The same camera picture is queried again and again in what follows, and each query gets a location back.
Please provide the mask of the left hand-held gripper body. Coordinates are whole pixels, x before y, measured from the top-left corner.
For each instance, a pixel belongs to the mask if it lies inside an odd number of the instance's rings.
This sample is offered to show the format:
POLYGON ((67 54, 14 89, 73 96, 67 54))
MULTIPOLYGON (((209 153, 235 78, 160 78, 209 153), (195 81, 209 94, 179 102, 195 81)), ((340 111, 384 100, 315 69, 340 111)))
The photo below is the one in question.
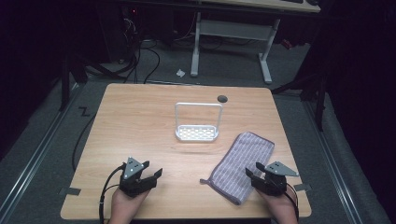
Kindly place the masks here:
POLYGON ((149 183, 149 177, 141 178, 144 170, 141 162, 129 157, 120 176, 120 190, 134 198, 145 191, 155 188, 156 184, 152 185, 149 183))

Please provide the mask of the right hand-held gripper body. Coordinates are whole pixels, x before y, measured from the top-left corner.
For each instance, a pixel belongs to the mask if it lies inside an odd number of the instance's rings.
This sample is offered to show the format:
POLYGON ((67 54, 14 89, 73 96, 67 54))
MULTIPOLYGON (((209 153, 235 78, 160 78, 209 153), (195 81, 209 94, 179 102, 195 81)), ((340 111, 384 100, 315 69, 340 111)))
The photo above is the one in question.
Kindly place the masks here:
POLYGON ((280 161, 264 165, 266 174, 259 180, 251 180, 251 186, 269 196, 280 196, 287 191, 287 176, 298 177, 299 174, 291 170, 280 161))

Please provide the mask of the purple striped towel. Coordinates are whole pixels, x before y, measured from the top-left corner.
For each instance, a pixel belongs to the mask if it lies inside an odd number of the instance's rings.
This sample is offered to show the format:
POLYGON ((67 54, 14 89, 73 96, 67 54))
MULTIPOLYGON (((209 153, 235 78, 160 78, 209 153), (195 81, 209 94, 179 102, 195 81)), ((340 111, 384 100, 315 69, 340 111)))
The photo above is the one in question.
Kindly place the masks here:
POLYGON ((258 174, 256 163, 266 165, 274 148, 272 141, 255 133, 240 133, 209 178, 201 179, 200 183, 208 185, 231 203, 241 205, 253 191, 246 169, 258 174))

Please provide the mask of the white towel rack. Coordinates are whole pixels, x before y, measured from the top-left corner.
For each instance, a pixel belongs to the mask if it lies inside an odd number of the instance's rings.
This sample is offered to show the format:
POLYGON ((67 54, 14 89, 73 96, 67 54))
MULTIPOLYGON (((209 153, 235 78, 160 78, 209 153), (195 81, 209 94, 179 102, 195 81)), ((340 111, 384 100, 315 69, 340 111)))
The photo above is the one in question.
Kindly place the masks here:
POLYGON ((213 142, 219 136, 223 106, 210 103, 176 103, 175 134, 181 142, 213 142))

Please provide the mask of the person's right hand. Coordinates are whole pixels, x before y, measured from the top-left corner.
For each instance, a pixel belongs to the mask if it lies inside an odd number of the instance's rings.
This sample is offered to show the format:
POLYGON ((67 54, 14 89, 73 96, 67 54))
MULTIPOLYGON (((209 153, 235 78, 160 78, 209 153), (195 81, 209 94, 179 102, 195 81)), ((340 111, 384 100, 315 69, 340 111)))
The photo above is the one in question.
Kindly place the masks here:
POLYGON ((296 196, 291 188, 281 196, 269 196, 258 190, 277 224, 298 224, 295 207, 296 196))

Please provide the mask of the black metal stand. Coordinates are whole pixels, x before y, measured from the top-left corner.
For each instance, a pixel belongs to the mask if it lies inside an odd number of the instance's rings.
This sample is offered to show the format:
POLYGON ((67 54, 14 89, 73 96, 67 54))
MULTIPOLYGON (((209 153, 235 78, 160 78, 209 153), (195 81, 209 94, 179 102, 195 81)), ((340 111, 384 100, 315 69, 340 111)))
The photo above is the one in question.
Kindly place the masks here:
POLYGON ((328 79, 328 69, 323 65, 313 65, 303 63, 297 73, 296 78, 278 88, 271 90, 272 94, 280 94, 287 90, 301 90, 300 99, 302 101, 316 101, 314 110, 314 122, 322 132, 322 117, 325 109, 325 92, 328 79))
POLYGON ((68 53, 62 60, 62 98, 60 110, 65 111, 70 101, 70 77, 73 77, 77 84, 86 84, 88 76, 85 67, 90 66, 96 71, 112 78, 120 78, 119 72, 110 71, 99 63, 76 53, 68 53))

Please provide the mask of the black computer case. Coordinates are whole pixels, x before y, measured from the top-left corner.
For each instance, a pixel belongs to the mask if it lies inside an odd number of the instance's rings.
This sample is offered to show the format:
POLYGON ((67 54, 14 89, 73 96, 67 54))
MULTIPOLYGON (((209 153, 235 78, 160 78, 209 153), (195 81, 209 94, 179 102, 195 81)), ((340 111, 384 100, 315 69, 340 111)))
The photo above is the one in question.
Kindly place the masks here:
POLYGON ((130 58, 132 24, 127 17, 127 7, 100 2, 96 9, 101 24, 106 51, 111 62, 127 61, 130 58))

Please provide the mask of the white-framed desk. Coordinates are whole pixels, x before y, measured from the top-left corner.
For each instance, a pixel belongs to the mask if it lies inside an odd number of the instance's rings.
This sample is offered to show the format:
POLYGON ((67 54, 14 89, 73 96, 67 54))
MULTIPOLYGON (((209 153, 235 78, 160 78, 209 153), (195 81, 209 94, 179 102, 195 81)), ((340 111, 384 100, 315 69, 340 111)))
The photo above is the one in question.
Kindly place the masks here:
MULTIPOLYGON (((198 6, 203 7, 211 4, 214 6, 230 6, 242 9, 265 9, 270 12, 290 12, 309 15, 320 12, 318 3, 314 0, 304 0, 302 4, 295 4, 280 0, 197 0, 198 6)), ((267 57, 276 37, 280 24, 280 17, 276 16, 269 24, 252 23, 238 20, 226 21, 223 19, 202 19, 201 13, 196 13, 194 49, 191 58, 191 76, 199 74, 200 39, 202 35, 239 38, 246 40, 259 40, 265 42, 263 52, 258 54, 262 69, 263 80, 266 84, 272 83, 272 77, 268 68, 267 57)))

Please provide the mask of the metal floor rail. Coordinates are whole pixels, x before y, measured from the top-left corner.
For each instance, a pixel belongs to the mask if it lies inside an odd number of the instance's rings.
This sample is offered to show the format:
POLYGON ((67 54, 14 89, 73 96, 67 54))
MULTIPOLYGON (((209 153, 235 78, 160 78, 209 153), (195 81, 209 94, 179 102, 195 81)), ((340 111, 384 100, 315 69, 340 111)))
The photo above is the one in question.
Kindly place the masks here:
POLYGON ((302 105, 304 107, 305 112, 307 113, 307 116, 309 117, 310 123, 313 126, 316 136, 318 138, 321 153, 323 155, 325 164, 327 166, 328 173, 332 179, 336 193, 345 210, 349 223, 363 224, 361 215, 356 207, 356 204, 352 199, 352 195, 349 190, 349 187, 347 186, 347 183, 344 180, 341 171, 333 157, 330 145, 325 137, 325 134, 323 131, 321 131, 318 128, 318 125, 316 124, 315 112, 313 106, 307 102, 302 102, 302 105))
POLYGON ((46 157, 71 104, 84 84, 73 84, 63 110, 61 88, 56 87, 33 116, 6 157, 0 161, 0 224, 7 224, 22 195, 46 157))

